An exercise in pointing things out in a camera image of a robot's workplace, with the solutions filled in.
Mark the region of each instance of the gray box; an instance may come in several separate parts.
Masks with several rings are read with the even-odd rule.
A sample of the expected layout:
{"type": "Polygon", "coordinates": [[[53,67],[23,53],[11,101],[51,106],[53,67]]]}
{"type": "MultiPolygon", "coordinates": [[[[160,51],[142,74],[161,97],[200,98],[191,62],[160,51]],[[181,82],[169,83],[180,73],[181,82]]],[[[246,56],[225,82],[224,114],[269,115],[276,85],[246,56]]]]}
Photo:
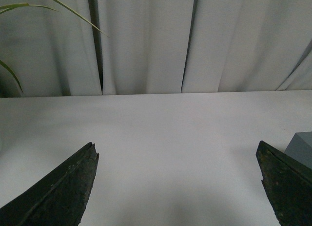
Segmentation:
{"type": "Polygon", "coordinates": [[[295,133],[284,153],[312,169],[312,132],[295,133]]]}

